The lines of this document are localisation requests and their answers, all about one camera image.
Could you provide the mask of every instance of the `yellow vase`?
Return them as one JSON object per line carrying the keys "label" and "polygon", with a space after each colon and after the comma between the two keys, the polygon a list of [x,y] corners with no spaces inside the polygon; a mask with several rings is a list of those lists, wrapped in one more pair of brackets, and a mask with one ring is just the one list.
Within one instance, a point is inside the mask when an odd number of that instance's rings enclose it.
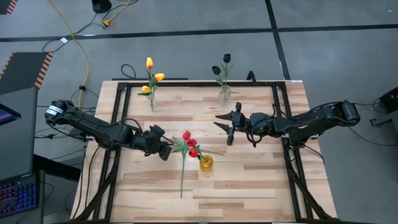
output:
{"label": "yellow vase", "polygon": [[203,156],[200,160],[200,169],[203,171],[210,171],[213,168],[213,158],[209,155]]}

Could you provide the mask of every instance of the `wooden tabletop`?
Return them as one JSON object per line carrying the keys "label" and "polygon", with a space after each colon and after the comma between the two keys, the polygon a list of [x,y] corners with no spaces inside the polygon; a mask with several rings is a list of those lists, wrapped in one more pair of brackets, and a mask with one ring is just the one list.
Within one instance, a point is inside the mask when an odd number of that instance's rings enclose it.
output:
{"label": "wooden tabletop", "polygon": [[[96,109],[97,118],[108,122],[111,120],[117,85],[118,82],[103,83]],[[286,82],[286,85],[292,113],[308,111],[303,83]],[[166,131],[165,136],[168,138],[180,138],[184,131],[189,130],[201,149],[221,152],[224,155],[211,155],[215,163],[213,170],[209,172],[200,170],[198,159],[187,156],[183,197],[180,198],[180,152],[173,152],[167,161],[162,161],[158,155],[144,157],[141,151],[123,149],[112,222],[295,220],[281,140],[265,137],[257,148],[253,148],[246,135],[236,133],[233,146],[227,146],[226,133],[213,124],[214,121],[228,124],[227,121],[215,118],[215,115],[234,110],[237,101],[242,103],[242,112],[246,117],[254,112],[272,114],[274,100],[270,87],[232,87],[231,101],[227,106],[218,103],[220,87],[159,87],[156,92],[158,107],[154,112],[150,110],[149,100],[137,95],[139,92],[141,88],[132,89],[128,118],[138,120],[143,129],[157,124]],[[124,95],[119,111],[122,110],[123,101]],[[317,141],[309,141],[307,145],[320,152]],[[83,197],[78,214],[84,208],[88,166],[96,148],[95,142],[88,144],[83,170]],[[335,217],[335,207],[322,160],[305,148],[300,152],[309,191],[325,211]],[[102,149],[95,155],[88,201],[98,189],[103,156]],[[305,217],[302,194],[299,189],[297,191],[302,216]],[[78,190],[72,214],[79,196]],[[107,198],[106,192],[100,217],[104,217]]]}

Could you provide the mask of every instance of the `keyboard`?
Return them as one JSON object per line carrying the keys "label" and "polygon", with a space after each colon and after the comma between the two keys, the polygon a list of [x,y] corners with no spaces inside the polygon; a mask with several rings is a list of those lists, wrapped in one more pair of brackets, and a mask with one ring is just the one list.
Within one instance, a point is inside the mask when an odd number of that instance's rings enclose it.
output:
{"label": "keyboard", "polygon": [[39,173],[0,182],[0,218],[36,208],[39,192]]}

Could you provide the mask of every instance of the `gray floor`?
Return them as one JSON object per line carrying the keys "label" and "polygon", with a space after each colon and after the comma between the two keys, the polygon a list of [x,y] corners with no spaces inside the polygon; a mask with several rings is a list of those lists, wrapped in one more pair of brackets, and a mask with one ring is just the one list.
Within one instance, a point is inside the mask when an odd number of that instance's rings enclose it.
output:
{"label": "gray floor", "polygon": [[[74,30],[91,20],[89,1],[54,0]],[[350,26],[398,23],[396,1],[370,0],[277,0],[272,1],[279,27]],[[129,7],[106,30],[90,27],[84,34],[120,34],[204,29],[269,28],[261,0],[141,0]],[[41,37],[68,33],[46,0],[19,0],[11,16],[0,16],[1,37]],[[303,80],[311,106],[327,101],[372,101],[397,86],[397,29],[281,33],[291,79]],[[153,57],[155,69],[168,77],[212,78],[211,66],[231,53],[233,79],[253,70],[258,79],[281,80],[279,59],[272,34],[222,34],[180,37],[82,40],[88,52],[91,75],[88,88],[99,93],[103,80],[123,77],[120,66],[130,63],[144,77],[145,59]],[[40,52],[44,42],[0,42],[0,63],[11,52]],[[53,99],[69,99],[86,72],[80,48],[69,43],[54,55],[40,105]],[[83,106],[95,106],[96,97],[86,94]],[[397,144],[392,126],[372,128],[369,119],[379,116],[369,106],[359,106],[362,122],[354,129],[373,141]],[[37,111],[37,130],[46,128],[43,109]],[[53,158],[84,143],[74,139],[35,142],[35,153]],[[333,199],[339,218],[348,221],[396,223],[398,220],[398,147],[365,142],[349,129],[335,128],[320,138]],[[59,161],[74,164],[81,153]],[[64,200],[76,183],[47,177],[55,193],[45,207],[45,222],[68,218]],[[74,193],[68,200],[70,207]]]}

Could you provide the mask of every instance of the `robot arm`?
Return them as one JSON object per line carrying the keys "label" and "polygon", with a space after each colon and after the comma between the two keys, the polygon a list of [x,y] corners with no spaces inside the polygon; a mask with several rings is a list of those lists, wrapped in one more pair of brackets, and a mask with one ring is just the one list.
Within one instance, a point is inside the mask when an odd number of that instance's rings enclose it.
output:
{"label": "robot arm", "polygon": [[241,103],[236,103],[236,111],[218,115],[216,118],[232,121],[232,126],[214,122],[227,132],[227,144],[232,145],[234,132],[246,133],[248,140],[256,146],[264,136],[279,138],[289,135],[290,145],[298,146],[307,142],[311,136],[321,135],[327,129],[335,126],[354,126],[360,117],[354,104],[347,101],[326,103],[310,111],[292,117],[275,117],[265,113],[253,113],[247,119],[241,113]]}
{"label": "robot arm", "polygon": [[68,100],[53,101],[44,116],[46,123],[51,126],[69,124],[93,136],[98,145],[105,149],[138,149],[144,151],[146,156],[159,153],[159,157],[164,161],[171,152],[169,143],[160,140],[165,131],[158,125],[150,127],[150,131],[143,131],[138,123],[139,128],[120,122],[109,124],[80,111]]}

